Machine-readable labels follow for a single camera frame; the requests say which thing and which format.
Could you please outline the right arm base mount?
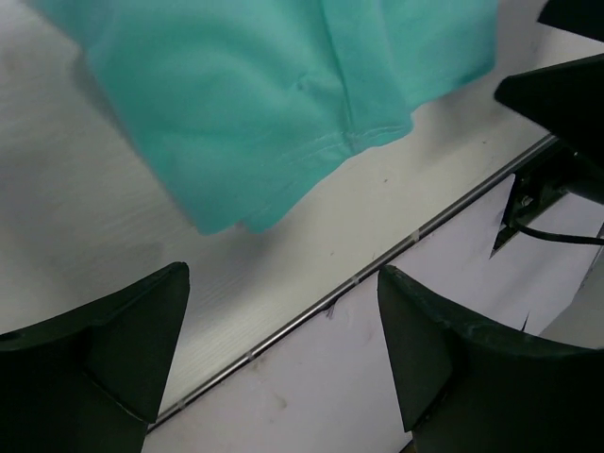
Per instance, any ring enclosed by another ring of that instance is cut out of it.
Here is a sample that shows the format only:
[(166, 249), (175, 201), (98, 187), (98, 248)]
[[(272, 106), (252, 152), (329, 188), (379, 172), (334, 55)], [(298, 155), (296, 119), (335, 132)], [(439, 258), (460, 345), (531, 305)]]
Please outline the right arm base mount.
[(602, 158), (576, 151), (559, 139), (547, 136), (530, 151), (525, 162), (514, 166), (512, 174), (514, 182), (495, 239), (494, 252), (518, 233), (553, 243), (603, 244), (602, 234), (587, 236), (551, 232), (529, 224), (568, 194), (602, 205)]

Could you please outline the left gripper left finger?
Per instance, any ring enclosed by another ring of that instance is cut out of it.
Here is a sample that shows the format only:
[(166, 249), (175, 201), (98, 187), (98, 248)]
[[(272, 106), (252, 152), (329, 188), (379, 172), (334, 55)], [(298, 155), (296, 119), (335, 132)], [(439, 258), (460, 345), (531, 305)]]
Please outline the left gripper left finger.
[(117, 293), (2, 334), (2, 451), (142, 451), (189, 294), (189, 267), (174, 262)]

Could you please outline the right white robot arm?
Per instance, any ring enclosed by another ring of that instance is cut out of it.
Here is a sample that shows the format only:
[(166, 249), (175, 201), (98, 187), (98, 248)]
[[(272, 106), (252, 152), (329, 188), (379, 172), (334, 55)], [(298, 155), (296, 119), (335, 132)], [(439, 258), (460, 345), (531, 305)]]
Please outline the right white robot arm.
[(495, 100), (573, 150), (564, 188), (603, 202), (603, 55), (510, 75)]

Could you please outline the teal polo shirt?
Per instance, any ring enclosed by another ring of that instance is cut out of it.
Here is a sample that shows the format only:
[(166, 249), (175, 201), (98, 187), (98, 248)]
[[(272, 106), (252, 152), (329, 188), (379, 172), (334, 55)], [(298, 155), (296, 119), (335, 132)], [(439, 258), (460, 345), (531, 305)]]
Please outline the teal polo shirt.
[(490, 72), (495, 1), (37, 1), (199, 231), (276, 224)]

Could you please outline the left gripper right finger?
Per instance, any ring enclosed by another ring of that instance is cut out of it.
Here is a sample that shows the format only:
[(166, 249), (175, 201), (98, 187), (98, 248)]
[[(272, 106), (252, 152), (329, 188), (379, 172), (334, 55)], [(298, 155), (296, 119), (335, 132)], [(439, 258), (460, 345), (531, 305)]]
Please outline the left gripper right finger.
[(599, 452), (603, 353), (504, 326), (393, 266), (377, 302), (419, 452)]

